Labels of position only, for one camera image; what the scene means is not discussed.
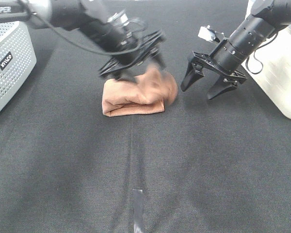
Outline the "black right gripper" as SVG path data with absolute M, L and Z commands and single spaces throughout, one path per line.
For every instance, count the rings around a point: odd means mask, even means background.
M 204 53 L 194 52 L 188 57 L 188 66 L 180 88 L 185 92 L 197 80 L 204 77 L 203 69 L 209 69 L 220 75 L 216 83 L 208 90 L 209 100 L 225 93 L 237 89 L 238 84 L 243 84 L 247 77 L 242 72 L 226 71 L 213 58 Z

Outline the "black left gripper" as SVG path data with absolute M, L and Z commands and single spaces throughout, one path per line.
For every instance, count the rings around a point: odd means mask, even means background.
M 162 30 L 150 33 L 141 40 L 141 46 L 137 51 L 120 55 L 112 55 L 111 59 L 98 71 L 101 77 L 114 75 L 117 81 L 137 83 L 136 72 L 131 67 L 143 63 L 147 58 L 157 65 L 160 70 L 165 70 L 166 65 L 160 52 L 159 45 L 165 41 Z

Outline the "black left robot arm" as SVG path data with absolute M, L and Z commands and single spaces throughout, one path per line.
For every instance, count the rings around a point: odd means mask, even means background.
M 109 56 L 99 70 L 102 78 L 134 80 L 129 71 L 150 58 L 165 68 L 159 44 L 165 40 L 161 30 L 148 35 L 146 22 L 127 17 L 125 10 L 110 14 L 101 0 L 0 0 L 0 23 L 23 21 L 35 29 L 52 29 L 68 43 L 91 53 Z M 78 30 L 101 50 L 73 42 L 58 31 Z

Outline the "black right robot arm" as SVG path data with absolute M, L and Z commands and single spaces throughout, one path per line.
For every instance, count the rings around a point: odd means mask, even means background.
M 186 75 L 180 85 L 181 90 L 186 91 L 193 83 L 203 78 L 205 68 L 220 75 L 208 90 L 208 99 L 237 89 L 238 85 L 247 80 L 247 77 L 237 70 L 238 67 L 261 48 L 263 42 L 276 38 L 278 32 L 289 25 L 291 0 L 256 0 L 250 14 L 229 37 L 210 26 L 202 26 L 198 37 L 215 43 L 216 47 L 210 54 L 190 54 Z

